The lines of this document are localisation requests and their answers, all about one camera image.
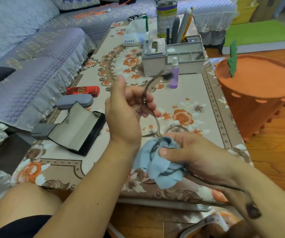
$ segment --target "green leaf decoration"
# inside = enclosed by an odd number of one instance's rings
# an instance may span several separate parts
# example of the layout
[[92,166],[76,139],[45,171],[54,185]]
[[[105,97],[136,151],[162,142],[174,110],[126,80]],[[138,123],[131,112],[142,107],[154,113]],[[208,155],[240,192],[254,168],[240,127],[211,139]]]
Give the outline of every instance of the green leaf decoration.
[[237,46],[236,46],[236,40],[232,42],[232,44],[229,46],[230,48],[230,58],[227,60],[227,64],[229,66],[229,73],[231,77],[233,78],[236,72],[237,68]]

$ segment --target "person's left hand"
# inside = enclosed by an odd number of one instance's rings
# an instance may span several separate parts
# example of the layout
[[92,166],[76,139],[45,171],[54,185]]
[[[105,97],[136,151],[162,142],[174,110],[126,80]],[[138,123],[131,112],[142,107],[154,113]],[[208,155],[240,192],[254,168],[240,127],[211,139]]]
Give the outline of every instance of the person's left hand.
[[[126,87],[125,78],[117,76],[110,91],[110,98],[105,101],[105,116],[109,127],[110,140],[120,142],[126,146],[138,150],[141,146],[140,117],[148,117],[150,110],[143,105],[133,111],[141,104],[141,96],[144,87]],[[154,111],[156,117],[161,116],[161,112],[156,110],[153,96],[147,93],[148,107]]]

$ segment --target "blue cleaning cloth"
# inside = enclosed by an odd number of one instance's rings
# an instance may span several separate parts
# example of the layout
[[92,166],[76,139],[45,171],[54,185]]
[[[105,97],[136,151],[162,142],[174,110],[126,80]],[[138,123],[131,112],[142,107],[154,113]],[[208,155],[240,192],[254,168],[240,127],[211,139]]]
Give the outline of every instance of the blue cleaning cloth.
[[[179,180],[182,180],[183,172],[181,168],[184,167],[184,164],[171,163],[169,160],[159,156],[159,149],[162,147],[180,148],[179,145],[169,137],[163,137],[157,150],[151,154],[150,160],[150,151],[157,141],[158,139],[149,140],[141,147],[133,163],[133,169],[142,169],[148,174],[150,179],[155,180],[160,189],[168,189]],[[164,172],[170,174],[163,176],[162,173]]]

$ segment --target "green mat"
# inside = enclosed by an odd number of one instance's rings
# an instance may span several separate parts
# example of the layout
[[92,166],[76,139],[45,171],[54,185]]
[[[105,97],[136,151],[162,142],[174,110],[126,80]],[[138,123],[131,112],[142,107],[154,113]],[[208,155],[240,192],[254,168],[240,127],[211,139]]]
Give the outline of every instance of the green mat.
[[225,45],[248,45],[285,41],[285,24],[276,20],[231,25],[226,32]]

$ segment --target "eyeglasses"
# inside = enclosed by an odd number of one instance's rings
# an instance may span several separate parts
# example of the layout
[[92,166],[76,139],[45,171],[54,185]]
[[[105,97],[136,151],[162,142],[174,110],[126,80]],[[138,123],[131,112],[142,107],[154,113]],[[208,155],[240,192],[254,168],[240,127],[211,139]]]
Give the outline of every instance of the eyeglasses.
[[[154,116],[154,118],[156,119],[156,123],[157,123],[157,131],[154,132],[154,133],[150,133],[150,134],[147,134],[147,135],[143,135],[142,137],[152,137],[152,136],[157,136],[158,137],[158,140],[157,142],[154,144],[154,146],[152,147],[151,151],[150,151],[150,161],[152,160],[152,155],[157,151],[158,147],[160,146],[160,143],[161,141],[163,141],[163,136],[161,135],[160,133],[160,123],[158,121],[158,119],[156,118],[156,115],[154,114],[154,111],[151,110],[149,107],[148,107],[148,104],[147,104],[147,92],[148,92],[148,88],[150,87],[150,85],[156,81],[157,79],[159,79],[161,77],[161,75],[164,73],[164,70],[162,70],[158,75],[156,75],[152,80],[150,80],[146,87],[145,87],[145,90],[141,96],[141,104],[136,107],[134,109],[137,110],[138,108],[142,107],[143,105],[145,105],[145,107],[147,107],[147,109],[150,111],[150,113]],[[169,74],[166,74],[166,75],[163,75],[162,76],[163,80],[170,80],[172,78],[172,74],[169,73]],[[170,171],[165,171],[163,173],[161,173],[160,175],[162,176],[168,176],[174,172],[176,172],[177,170],[181,170],[183,171],[184,173],[188,173],[189,175],[191,175],[192,177],[196,178],[197,180],[205,183],[205,184],[208,184],[208,185],[214,185],[214,186],[219,186],[219,187],[223,187],[223,188],[228,188],[228,189],[232,189],[232,190],[237,190],[237,191],[241,191],[243,193],[245,193],[246,197],[247,197],[247,201],[246,201],[246,211],[247,211],[247,214],[248,214],[248,217],[251,218],[252,220],[256,220],[258,219],[259,217],[261,217],[261,212],[259,210],[259,208],[257,207],[257,205],[255,204],[254,200],[252,199],[252,196],[250,194],[249,191],[245,190],[245,189],[241,189],[241,188],[238,188],[238,187],[234,187],[234,186],[230,186],[230,185],[224,185],[224,184],[219,184],[219,183],[215,183],[215,182],[210,182],[210,181],[207,181],[195,174],[193,174],[192,172],[190,172],[188,169],[186,168],[180,168],[180,169],[176,169],[176,170],[170,170]]]

